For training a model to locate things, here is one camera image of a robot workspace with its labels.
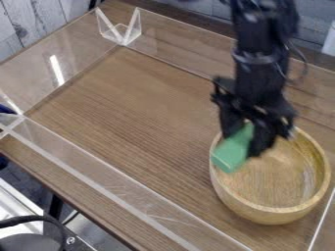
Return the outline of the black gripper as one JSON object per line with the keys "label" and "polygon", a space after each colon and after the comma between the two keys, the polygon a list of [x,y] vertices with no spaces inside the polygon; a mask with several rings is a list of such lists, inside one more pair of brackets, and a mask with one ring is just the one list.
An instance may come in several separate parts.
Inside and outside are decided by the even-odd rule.
{"label": "black gripper", "polygon": [[232,52],[234,77],[212,78],[210,101],[218,106],[224,137],[230,137],[249,120],[253,124],[248,156],[258,157],[273,146],[276,136],[288,138],[293,130],[296,110],[284,97],[289,64],[286,49],[270,54]]}

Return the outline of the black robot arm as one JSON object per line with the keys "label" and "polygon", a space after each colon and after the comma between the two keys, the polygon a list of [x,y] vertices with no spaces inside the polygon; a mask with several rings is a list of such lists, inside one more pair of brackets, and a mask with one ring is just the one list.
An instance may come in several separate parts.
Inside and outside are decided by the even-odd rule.
{"label": "black robot arm", "polygon": [[257,157],[278,137],[288,139],[297,112],[284,96],[289,81],[290,38],[300,16],[293,0],[220,0],[230,6],[234,76],[212,78],[222,137],[245,125],[253,130],[246,157]]}

